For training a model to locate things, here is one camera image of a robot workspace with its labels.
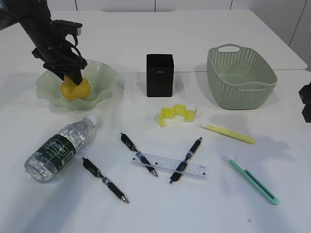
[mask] black box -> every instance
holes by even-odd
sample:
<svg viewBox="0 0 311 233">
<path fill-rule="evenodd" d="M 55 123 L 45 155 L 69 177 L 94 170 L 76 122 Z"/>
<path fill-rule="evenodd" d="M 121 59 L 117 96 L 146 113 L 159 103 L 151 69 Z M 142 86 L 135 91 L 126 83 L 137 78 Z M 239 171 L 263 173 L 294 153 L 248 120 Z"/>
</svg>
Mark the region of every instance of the black box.
<svg viewBox="0 0 311 233">
<path fill-rule="evenodd" d="M 148 97 L 172 97 L 173 77 L 173 55 L 147 54 Z"/>
</svg>

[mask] basket handle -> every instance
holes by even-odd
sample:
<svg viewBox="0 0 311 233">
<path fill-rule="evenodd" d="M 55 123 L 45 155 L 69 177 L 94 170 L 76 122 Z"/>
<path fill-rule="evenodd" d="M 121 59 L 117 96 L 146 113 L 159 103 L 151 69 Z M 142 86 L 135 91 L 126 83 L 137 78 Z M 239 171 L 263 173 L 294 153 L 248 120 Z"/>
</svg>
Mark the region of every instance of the basket handle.
<svg viewBox="0 0 311 233">
<path fill-rule="evenodd" d="M 235 45 L 235 44 L 225 44 L 225 45 L 221 45 L 221 46 L 217 47 L 216 49 L 217 49 L 218 52 L 221 52 L 221 51 L 219 51 L 219 49 L 225 48 L 225 47 L 236 47 L 236 48 L 239 49 L 238 51 L 240 51 L 240 49 L 242 49 L 241 46 Z"/>
<path fill-rule="evenodd" d="M 258 90 L 251 90 L 251 89 L 241 89 L 241 87 L 243 86 L 248 86 L 248 85 L 258 85 L 258 86 L 262 86 L 263 88 L 262 89 L 258 89 Z M 272 86 L 272 84 L 267 84 L 267 83 L 260 83 L 260 82 L 250 82 L 250 83 L 245 83 L 245 84 L 241 84 L 241 85 L 238 85 L 236 86 L 236 88 L 239 90 L 239 91 L 264 91 L 266 90 L 268 87 Z"/>
</svg>

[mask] bottle label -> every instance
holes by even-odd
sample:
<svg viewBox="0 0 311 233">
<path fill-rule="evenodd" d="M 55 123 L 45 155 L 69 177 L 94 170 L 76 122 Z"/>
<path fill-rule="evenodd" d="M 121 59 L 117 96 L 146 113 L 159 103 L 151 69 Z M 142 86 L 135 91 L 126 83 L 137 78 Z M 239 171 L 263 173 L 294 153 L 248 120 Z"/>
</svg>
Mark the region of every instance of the bottle label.
<svg viewBox="0 0 311 233">
<path fill-rule="evenodd" d="M 76 153 L 74 145 L 62 135 L 54 135 L 44 143 L 37 152 L 40 157 L 50 161 L 60 171 Z"/>
</svg>

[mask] green utility knife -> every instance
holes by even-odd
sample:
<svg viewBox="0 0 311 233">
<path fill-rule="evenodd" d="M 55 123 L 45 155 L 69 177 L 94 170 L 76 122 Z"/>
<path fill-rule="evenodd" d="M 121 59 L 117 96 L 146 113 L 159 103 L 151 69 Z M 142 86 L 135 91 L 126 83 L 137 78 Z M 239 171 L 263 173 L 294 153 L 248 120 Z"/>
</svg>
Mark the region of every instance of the green utility knife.
<svg viewBox="0 0 311 233">
<path fill-rule="evenodd" d="M 229 163 L 248 180 L 272 205 L 278 204 L 278 199 L 249 170 L 241 165 L 237 158 L 228 158 Z"/>
</svg>

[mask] ruler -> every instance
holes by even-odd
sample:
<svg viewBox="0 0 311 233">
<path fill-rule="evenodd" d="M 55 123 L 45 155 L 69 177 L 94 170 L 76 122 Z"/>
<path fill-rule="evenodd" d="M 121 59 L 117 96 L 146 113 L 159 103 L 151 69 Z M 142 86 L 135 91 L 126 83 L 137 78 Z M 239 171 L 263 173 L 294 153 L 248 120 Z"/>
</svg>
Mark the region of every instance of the ruler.
<svg viewBox="0 0 311 233">
<path fill-rule="evenodd" d="M 183 176 L 187 176 L 190 178 L 205 180 L 208 178 L 208 167 L 203 165 L 191 164 L 188 163 L 186 169 L 184 171 L 176 171 L 176 168 L 181 163 L 179 160 L 164 158 L 160 156 L 150 155 L 143 153 L 145 158 L 149 161 L 152 167 L 156 170 L 165 171 L 173 174 L 174 172 L 181 173 Z M 144 164 L 137 156 L 136 152 L 134 152 L 130 164 L 136 166 L 150 166 Z"/>
</svg>

